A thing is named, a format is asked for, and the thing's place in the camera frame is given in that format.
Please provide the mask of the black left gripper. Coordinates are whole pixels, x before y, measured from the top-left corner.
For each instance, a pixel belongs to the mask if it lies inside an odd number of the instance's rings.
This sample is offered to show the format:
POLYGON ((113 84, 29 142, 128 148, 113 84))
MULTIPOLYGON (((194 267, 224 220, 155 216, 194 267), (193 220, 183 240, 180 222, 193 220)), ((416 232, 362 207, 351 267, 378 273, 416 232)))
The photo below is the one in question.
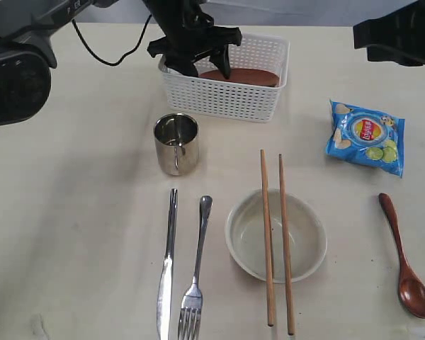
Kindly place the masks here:
POLYGON ((197 77, 195 63, 204 58, 212 62, 224 78, 231 75, 229 46, 242 43, 238 27, 216 26, 214 18, 202 11, 202 1, 150 0, 144 4, 165 36, 149 43, 151 57, 163 55, 165 65, 188 76, 197 77))

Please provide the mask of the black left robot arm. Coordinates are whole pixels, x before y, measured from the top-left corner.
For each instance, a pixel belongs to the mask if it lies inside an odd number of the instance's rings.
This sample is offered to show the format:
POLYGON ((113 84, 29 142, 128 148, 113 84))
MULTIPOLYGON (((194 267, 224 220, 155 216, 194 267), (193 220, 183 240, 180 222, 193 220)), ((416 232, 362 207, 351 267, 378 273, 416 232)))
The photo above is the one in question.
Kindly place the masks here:
MULTIPOLYGON (((0 1, 0 125, 32 118, 45 105, 51 89, 51 69, 57 60, 50 38, 74 23, 89 6, 105 9, 113 1, 0 1)), ((197 77, 195 63, 208 58, 225 78, 231 74, 229 46, 242 43, 238 28, 215 25, 202 1, 146 1, 149 18, 164 37, 147 51, 162 55, 176 72, 197 77)))

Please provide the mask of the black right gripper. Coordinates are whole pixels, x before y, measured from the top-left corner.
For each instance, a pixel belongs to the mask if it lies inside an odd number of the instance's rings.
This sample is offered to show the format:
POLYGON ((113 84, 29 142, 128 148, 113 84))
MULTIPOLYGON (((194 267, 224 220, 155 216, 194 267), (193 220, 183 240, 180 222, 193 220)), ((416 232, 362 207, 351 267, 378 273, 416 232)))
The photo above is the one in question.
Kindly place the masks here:
POLYGON ((425 66, 425 1, 354 25, 353 44, 357 50, 366 49, 369 62, 425 66))

